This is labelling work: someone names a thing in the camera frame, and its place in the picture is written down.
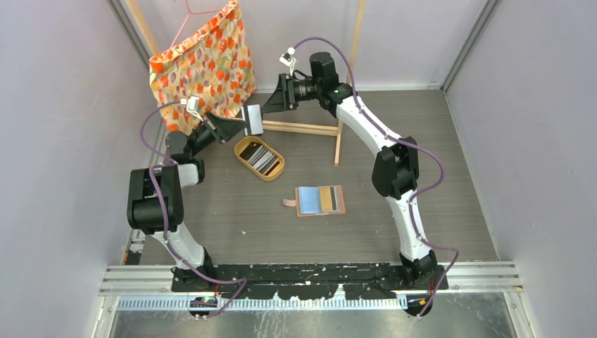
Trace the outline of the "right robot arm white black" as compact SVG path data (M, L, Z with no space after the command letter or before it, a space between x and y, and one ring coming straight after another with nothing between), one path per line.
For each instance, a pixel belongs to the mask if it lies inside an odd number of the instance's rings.
M420 168L416 141L388 128L350 84L340 81L330 53L312 54L308 75L295 70L294 49L282 54L279 60L289 67L289 72L279 75L262 112L292 111L302 101L316 100L322 109L355 132L375 157L372 184L388 202L396 223L402 280L411 289L421 288L429 281L437 260L427 242L417 205Z

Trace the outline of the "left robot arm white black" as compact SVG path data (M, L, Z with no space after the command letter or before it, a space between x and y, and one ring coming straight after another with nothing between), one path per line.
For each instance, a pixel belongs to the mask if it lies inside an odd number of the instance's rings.
M200 292L216 281L215 268L207 250L184 224L182 190L205 179L206 165L197 154L212 143L226 143L246 127L243 120L230 120L208 113L206 121L189 134L170 132L165 145L167 164L153 165L130 173L127 221L162 244L175 260L173 273L188 277Z

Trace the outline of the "brown leather card holder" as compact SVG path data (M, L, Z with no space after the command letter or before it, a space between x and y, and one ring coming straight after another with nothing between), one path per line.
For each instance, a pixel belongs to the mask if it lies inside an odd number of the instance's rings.
M286 207L296 209L298 217L345 214L344 192L341 185L297 187L294 199L283 199Z

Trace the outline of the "orange oval tray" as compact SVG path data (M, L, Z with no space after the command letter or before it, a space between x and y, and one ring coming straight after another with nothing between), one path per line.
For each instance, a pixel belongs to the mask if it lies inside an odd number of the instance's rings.
M241 139L234 147L234 154L241 164L266 182L276 180L285 169L284 157L259 137Z

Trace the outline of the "stack of credit cards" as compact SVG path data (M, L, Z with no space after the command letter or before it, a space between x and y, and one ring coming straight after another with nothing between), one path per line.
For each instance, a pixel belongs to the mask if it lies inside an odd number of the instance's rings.
M280 163L279 156L258 142L249 142L240 158L264 176L269 175Z

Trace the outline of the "silver grey credit card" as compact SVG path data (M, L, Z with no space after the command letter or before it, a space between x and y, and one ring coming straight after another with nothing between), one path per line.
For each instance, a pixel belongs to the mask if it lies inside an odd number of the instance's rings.
M244 134L246 136L258 136L263 134L263 115L258 104L243 106L241 114L242 119L245 122Z

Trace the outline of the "gold striped credit card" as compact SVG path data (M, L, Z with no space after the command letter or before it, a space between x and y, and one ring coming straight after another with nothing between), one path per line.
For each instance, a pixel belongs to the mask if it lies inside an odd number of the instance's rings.
M340 211L337 186L318 187L318 194L320 197L320 209L323 213L335 213Z

